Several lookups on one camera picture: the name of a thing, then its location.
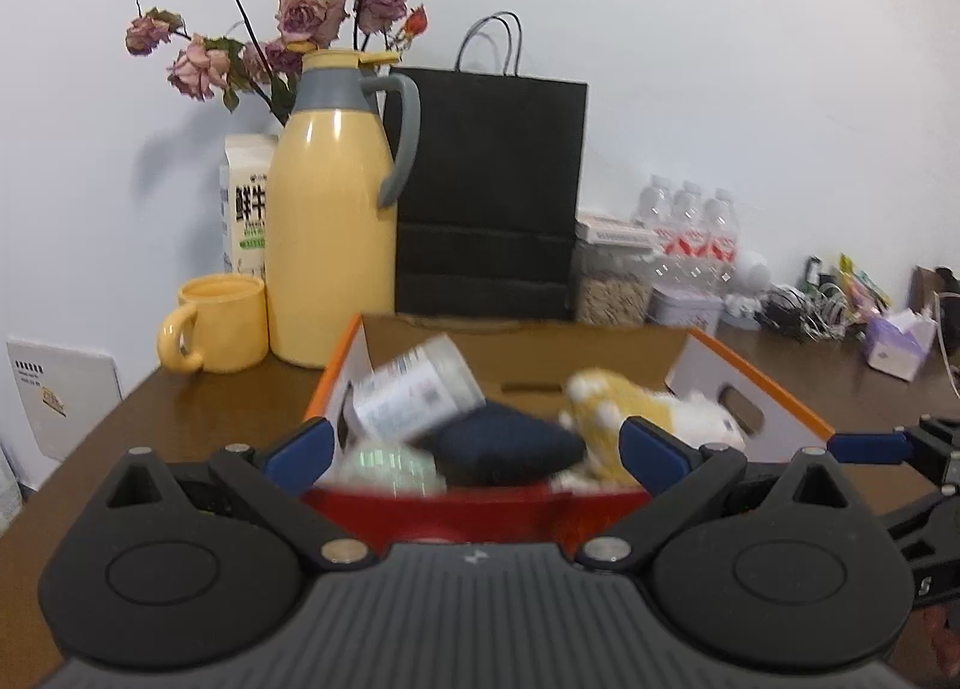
mug rim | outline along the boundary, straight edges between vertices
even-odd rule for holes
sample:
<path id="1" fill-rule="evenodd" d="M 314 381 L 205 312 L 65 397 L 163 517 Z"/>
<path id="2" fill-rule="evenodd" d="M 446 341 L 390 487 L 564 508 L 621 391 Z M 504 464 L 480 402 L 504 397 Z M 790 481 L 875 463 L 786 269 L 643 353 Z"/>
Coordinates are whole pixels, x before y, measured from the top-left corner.
<path id="1" fill-rule="evenodd" d="M 210 283 L 227 283 L 228 281 L 229 283 L 246 283 L 248 289 L 242 290 L 240 287 L 238 287 L 236 292 L 229 293 L 224 296 L 189 295 L 189 292 L 197 286 L 208 286 Z M 218 305 L 224 304 L 225 302 L 239 302 L 242 299 L 248 299 L 251 296 L 256 296 L 263 289 L 264 281 L 258 277 L 253 277 L 253 275 L 224 273 L 202 275 L 200 277 L 193 278 L 193 280 L 188 280 L 179 288 L 178 291 L 176 291 L 176 296 L 178 296 L 179 300 L 182 302 L 193 302 L 193 304 L 198 305 Z"/>

yellow mug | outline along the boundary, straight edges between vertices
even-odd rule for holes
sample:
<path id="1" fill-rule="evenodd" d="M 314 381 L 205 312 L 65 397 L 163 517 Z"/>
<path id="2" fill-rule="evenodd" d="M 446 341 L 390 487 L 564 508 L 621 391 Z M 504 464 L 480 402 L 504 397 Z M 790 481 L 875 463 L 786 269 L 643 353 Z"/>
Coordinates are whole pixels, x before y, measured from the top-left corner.
<path id="1" fill-rule="evenodd" d="M 173 372 L 239 372 L 267 355 L 263 281 L 248 275 L 208 275 L 184 283 L 179 307 L 157 334 L 160 363 Z"/>

dark blue object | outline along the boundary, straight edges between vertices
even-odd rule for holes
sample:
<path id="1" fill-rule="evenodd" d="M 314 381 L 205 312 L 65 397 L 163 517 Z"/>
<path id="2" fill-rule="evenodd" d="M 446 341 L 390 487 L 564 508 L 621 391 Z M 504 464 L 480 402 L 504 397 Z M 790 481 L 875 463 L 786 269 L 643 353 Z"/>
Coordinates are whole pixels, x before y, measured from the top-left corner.
<path id="1" fill-rule="evenodd" d="M 698 466 L 698 454 L 642 418 L 628 418 L 620 428 L 620 463 L 655 497 Z"/>
<path id="2" fill-rule="evenodd" d="M 528 486 L 580 462 L 580 435 L 488 402 L 419 441 L 452 486 Z"/>
<path id="3" fill-rule="evenodd" d="M 883 435 L 833 435 L 829 454 L 842 464 L 903 464 L 913 454 L 904 432 Z"/>
<path id="4" fill-rule="evenodd" d="M 263 474 L 288 494 L 304 495 L 333 462 L 336 433 L 325 418 L 315 418 L 283 445 L 269 452 Z"/>

yellow plush toy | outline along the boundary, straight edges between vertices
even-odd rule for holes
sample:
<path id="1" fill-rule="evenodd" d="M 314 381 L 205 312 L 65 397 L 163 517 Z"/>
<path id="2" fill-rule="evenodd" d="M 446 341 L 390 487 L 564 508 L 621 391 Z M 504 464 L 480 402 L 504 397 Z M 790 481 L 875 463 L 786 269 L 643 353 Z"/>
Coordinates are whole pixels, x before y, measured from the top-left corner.
<path id="1" fill-rule="evenodd" d="M 631 416 L 645 418 L 693 448 L 723 442 L 745 449 L 743 435 L 733 416 L 703 394 L 686 400 L 665 392 L 649 391 L 616 372 L 588 369 L 569 379 L 565 388 L 568 406 L 560 423 L 575 430 L 587 443 L 587 463 L 594 477 L 605 483 L 637 486 L 620 463 L 619 435 Z"/>

blue gripper pad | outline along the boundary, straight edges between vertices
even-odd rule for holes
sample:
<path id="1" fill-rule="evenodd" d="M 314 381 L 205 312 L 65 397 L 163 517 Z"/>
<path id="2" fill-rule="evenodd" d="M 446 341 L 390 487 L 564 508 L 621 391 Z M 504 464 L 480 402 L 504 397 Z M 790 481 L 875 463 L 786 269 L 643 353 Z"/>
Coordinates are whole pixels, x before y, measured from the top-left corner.
<path id="1" fill-rule="evenodd" d="M 653 496 L 666 491 L 694 469 L 697 453 L 642 418 L 620 427 L 620 463 Z"/>
<path id="2" fill-rule="evenodd" d="M 330 468 L 336 442 L 336 433 L 328 420 L 308 421 L 271 454 L 263 464 L 263 474 L 288 494 L 301 497 Z"/>
<path id="3" fill-rule="evenodd" d="M 883 435 L 833 435 L 829 454 L 843 464 L 901 464 L 913 454 L 906 432 Z"/>

